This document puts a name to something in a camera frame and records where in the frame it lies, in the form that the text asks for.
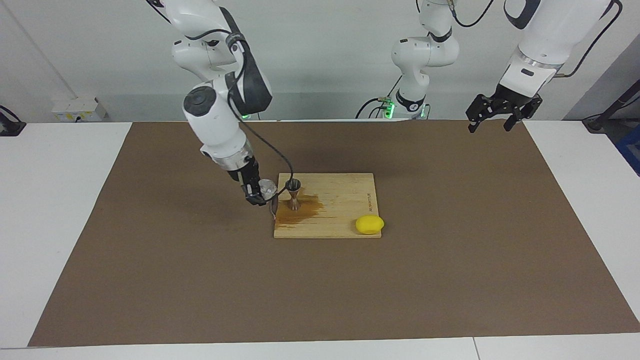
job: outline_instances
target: yellow lemon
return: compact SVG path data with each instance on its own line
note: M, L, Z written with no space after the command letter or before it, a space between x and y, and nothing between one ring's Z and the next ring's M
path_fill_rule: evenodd
M360 234L373 235L377 234L385 226L384 220L377 215L365 215L356 220L356 229Z

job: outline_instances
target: white robotic arm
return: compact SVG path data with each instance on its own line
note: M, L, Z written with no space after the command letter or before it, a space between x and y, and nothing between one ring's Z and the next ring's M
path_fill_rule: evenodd
M504 12L524 38L491 97L479 94L467 109L469 131L499 114L510 114L509 131L531 118L542 98L538 95L564 65L573 48L591 31L612 4L611 0L526 0L518 17Z
M231 106L241 115L264 111L272 98L268 81L227 9L214 0L162 3L169 21L186 37L173 45L175 61L202 81L183 102L184 115L203 143L200 151L240 182L247 201L265 205L275 186L260 179L251 144ZM238 70L221 68L233 63Z
M452 36L453 16L447 0L423 0L420 23L425 37L410 37L394 44L391 59L400 68L402 79L395 94L397 112L419 116L429 87L428 67L443 67L458 59L460 45Z

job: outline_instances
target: white table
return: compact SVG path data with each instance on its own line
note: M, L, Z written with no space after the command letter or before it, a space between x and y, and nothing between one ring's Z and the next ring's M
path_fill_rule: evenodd
M640 178L578 122L525 123L640 317ZM0 138L0 359L637 359L640 334L27 348L130 124L30 124Z

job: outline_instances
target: liquid spill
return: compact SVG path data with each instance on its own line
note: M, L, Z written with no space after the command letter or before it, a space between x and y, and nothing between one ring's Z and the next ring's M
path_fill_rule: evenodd
M300 208L293 211L289 207L288 200L280 200L278 202L278 212L276 214L276 227L287 227L287 225L296 225L318 215L324 204L319 201L317 195L298 195Z

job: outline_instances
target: cutting board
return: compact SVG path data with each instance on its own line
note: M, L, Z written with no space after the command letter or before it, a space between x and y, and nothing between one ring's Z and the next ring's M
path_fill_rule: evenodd
M290 175L278 177L283 188ZM360 234L355 221L362 215L379 215L373 174L295 174L302 188L300 208L291 210L289 192L278 199L273 237L276 239L380 238L381 233Z

